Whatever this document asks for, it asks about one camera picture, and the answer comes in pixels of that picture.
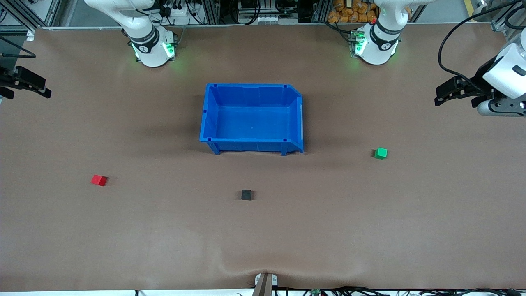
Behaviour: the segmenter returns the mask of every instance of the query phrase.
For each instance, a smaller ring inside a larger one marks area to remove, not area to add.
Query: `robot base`
[[[363,37],[361,40],[357,40],[358,43],[354,45],[355,56],[361,57],[362,60],[371,65],[381,65],[386,63],[389,58],[395,54],[398,41],[389,50],[381,51],[371,40],[371,27],[370,24],[367,24],[357,30],[363,32]]]
[[[159,30],[159,41],[149,53],[143,53],[134,47],[137,61],[148,67],[160,67],[175,59],[174,32],[166,30],[162,26],[156,26],[156,28]]]

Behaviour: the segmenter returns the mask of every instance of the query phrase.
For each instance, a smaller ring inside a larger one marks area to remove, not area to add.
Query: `metal frame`
[[[206,21],[209,25],[219,24],[219,4],[215,0],[203,0]]]
[[[417,9],[413,12],[413,15],[411,16],[411,19],[409,20],[409,23],[416,23],[418,18],[422,15],[424,12],[424,9],[426,9],[427,4],[425,5],[419,5]]]
[[[515,36],[517,36],[521,30],[511,29],[506,26],[504,23],[504,18],[508,13],[510,13],[511,10],[521,6],[522,3],[516,3],[515,5],[506,7],[501,9],[501,11],[498,12],[497,15],[491,20],[491,28],[495,32],[502,32],[507,40],[513,39]],[[512,17],[510,17],[510,22],[520,26],[526,23],[526,9],[522,10],[522,13],[515,13]]]
[[[51,6],[49,7],[49,10],[47,11],[46,19],[44,20],[44,23],[46,26],[50,26],[55,21],[57,10],[59,9],[61,3],[62,3],[62,0],[52,0],[51,1]]]
[[[252,296],[272,296],[272,274],[262,273]]]
[[[0,5],[31,32],[35,32],[36,29],[46,25],[36,13],[20,0],[0,0]]]
[[[325,21],[329,16],[330,11],[332,10],[332,0],[320,0],[318,6],[314,9],[312,14],[312,20],[316,21]]]

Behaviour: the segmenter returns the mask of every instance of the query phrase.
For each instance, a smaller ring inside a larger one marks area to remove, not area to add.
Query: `brown mat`
[[[526,286],[526,122],[433,106],[451,27],[408,26],[384,66],[321,26],[189,29],[156,69],[119,31],[37,32],[19,63],[53,98],[0,106],[0,289],[244,288],[261,271],[309,288]],[[471,75],[503,44],[468,24],[444,62]],[[198,142],[209,82],[292,84],[306,153],[213,155]]]

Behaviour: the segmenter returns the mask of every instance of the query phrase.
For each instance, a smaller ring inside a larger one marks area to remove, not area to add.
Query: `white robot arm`
[[[526,117],[526,29],[482,65],[469,81],[455,76],[436,89],[435,106],[477,96],[471,106],[486,116]]]
[[[148,16],[127,16],[123,11],[136,11],[153,6],[155,0],[84,0],[86,4],[114,19],[122,26],[137,58],[148,67],[159,67],[175,57],[174,34],[154,26]]]
[[[381,65],[395,54],[398,37],[406,26],[409,14],[406,6],[424,5],[435,0],[375,0],[380,8],[376,23],[367,24],[358,31],[363,37],[355,46],[355,55],[372,65]]]

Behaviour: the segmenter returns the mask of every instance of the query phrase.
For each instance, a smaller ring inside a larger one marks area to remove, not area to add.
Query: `storage bin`
[[[200,141],[221,151],[303,153],[303,99],[289,84],[208,84]]]

